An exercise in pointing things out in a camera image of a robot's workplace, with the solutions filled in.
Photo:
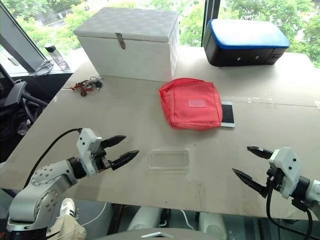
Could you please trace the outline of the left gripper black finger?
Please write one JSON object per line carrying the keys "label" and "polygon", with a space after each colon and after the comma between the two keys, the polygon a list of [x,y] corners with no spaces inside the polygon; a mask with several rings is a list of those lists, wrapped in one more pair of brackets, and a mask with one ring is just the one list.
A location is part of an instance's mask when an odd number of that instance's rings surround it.
{"label": "left gripper black finger", "polygon": [[140,152],[139,150],[132,150],[132,151],[129,151],[129,152],[122,154],[118,159],[110,162],[111,169],[113,171],[115,171],[115,170],[119,169],[120,167],[126,165],[132,159],[134,159],[139,152]]}
{"label": "left gripper black finger", "polygon": [[123,141],[126,138],[125,135],[115,135],[108,139],[102,140],[100,142],[100,146],[102,149],[111,148],[117,144],[119,144],[121,141]]}

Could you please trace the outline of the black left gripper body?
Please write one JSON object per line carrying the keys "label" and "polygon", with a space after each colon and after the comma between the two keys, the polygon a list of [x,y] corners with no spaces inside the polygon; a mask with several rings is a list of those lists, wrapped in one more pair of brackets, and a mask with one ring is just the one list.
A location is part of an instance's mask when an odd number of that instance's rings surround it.
{"label": "black left gripper body", "polygon": [[105,149],[109,147],[110,144],[108,142],[102,142],[97,151],[93,154],[93,159],[98,172],[111,168],[112,162],[106,159],[107,152],[105,151]]}

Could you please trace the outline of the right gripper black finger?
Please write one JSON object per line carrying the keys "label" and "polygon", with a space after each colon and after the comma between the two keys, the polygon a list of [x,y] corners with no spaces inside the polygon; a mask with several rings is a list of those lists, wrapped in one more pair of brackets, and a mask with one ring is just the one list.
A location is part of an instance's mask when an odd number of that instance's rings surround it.
{"label": "right gripper black finger", "polygon": [[263,198],[267,197],[267,187],[266,186],[263,186],[263,185],[257,183],[256,181],[254,181],[252,179],[251,176],[247,175],[246,173],[244,173],[238,169],[232,168],[232,170],[243,183],[245,183],[247,186],[249,186],[250,188],[252,188],[256,192],[258,192]]}
{"label": "right gripper black finger", "polygon": [[265,149],[265,148],[261,148],[258,146],[247,146],[246,149],[251,152],[252,154],[258,156],[259,158],[263,158],[263,159],[270,159],[273,152]]}

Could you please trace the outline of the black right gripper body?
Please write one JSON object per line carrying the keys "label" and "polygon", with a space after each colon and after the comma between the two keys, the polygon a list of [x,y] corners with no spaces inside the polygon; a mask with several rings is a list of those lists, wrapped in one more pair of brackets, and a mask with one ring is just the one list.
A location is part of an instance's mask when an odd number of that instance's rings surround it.
{"label": "black right gripper body", "polygon": [[261,196],[263,198],[267,197],[268,192],[271,188],[279,192],[282,186],[283,178],[284,178],[283,171],[277,167],[270,167],[267,170],[266,174],[267,174],[266,186],[263,188],[261,193]]}

